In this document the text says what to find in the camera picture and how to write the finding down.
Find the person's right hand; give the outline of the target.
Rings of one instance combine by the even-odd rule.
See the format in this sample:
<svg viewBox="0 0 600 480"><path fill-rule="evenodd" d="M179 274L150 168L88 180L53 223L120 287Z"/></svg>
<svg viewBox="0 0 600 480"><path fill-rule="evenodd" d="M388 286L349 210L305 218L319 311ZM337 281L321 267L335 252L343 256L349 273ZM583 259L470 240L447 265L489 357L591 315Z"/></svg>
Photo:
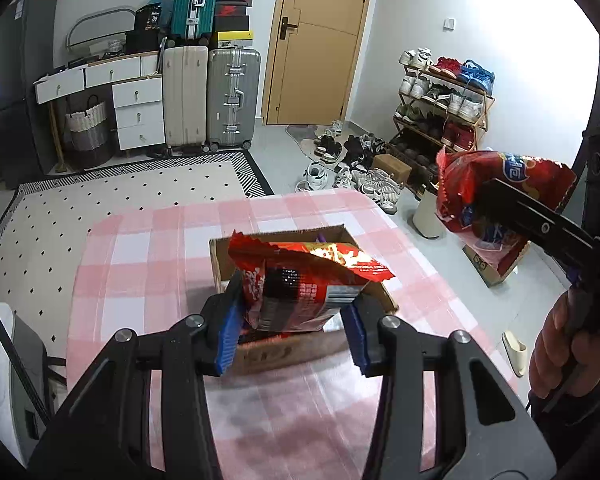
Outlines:
<svg viewBox="0 0 600 480"><path fill-rule="evenodd" d="M547 315L530 360L531 391L541 399L562 382L562 368L570 356L582 366L568 390L570 396L585 396L600 383L600 335L580 332L567 336L568 318L568 294L564 292Z"/></svg>

